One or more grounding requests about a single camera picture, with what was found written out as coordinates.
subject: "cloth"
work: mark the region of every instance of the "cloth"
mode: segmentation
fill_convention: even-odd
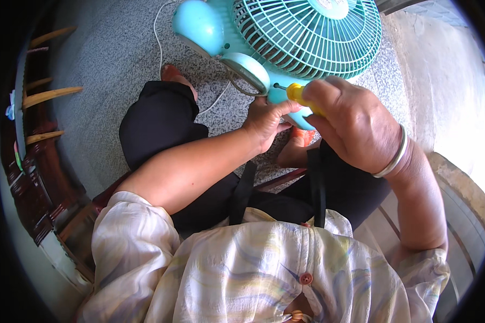
[[[165,149],[207,138],[208,128],[195,124],[199,108],[190,88],[177,82],[150,81],[129,107],[119,129],[120,143],[132,171]],[[344,214],[357,228],[391,189],[384,178],[345,163],[325,141],[320,156],[327,208]],[[221,222],[230,210],[230,199],[239,177],[230,173],[186,208],[173,214],[182,236],[206,230]],[[313,216],[309,175],[279,194],[254,191],[248,206],[265,211],[279,221],[300,224]]]
[[[181,242],[163,208],[117,192],[95,223],[96,294],[79,321],[283,322],[303,292],[314,322],[431,322],[449,278],[446,251],[415,254],[396,272],[335,211],[325,228],[253,208],[243,222]],[[298,280],[306,272],[310,285]]]

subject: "fan grille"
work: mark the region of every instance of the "fan grille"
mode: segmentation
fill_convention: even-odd
[[[234,0],[233,21],[253,58],[299,79],[351,78],[372,62],[381,42],[373,0],[349,0],[341,20],[318,13],[306,0]]]

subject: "person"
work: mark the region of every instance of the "person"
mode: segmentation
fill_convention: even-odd
[[[325,114],[306,118],[323,139],[306,147],[309,135],[295,130],[278,162],[306,167],[319,146],[325,226],[312,225],[309,175],[279,194],[252,192],[242,223],[228,225],[233,170],[266,152],[291,126],[281,116],[300,107],[256,98],[239,129],[208,137],[194,123],[197,93],[174,66],[146,83],[120,126],[133,173],[95,223],[95,294],[79,321],[431,322],[449,267],[426,156],[408,139],[393,170],[375,178],[403,140],[377,97],[335,76],[311,81],[303,97]],[[388,262],[352,229],[390,190],[400,245]]]

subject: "pink button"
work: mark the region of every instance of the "pink button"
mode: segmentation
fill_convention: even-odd
[[[309,285],[312,283],[312,275],[308,272],[304,272],[302,275],[300,275],[299,281],[302,285]]]

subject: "patterned shirt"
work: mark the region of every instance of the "patterned shirt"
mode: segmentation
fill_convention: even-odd
[[[117,192],[95,223],[95,295],[79,321],[283,322],[303,292],[313,322],[432,322],[449,278],[445,250],[395,271],[331,210],[325,228],[253,208],[242,224],[227,223],[181,241],[163,208]],[[311,284],[300,283],[303,273]]]

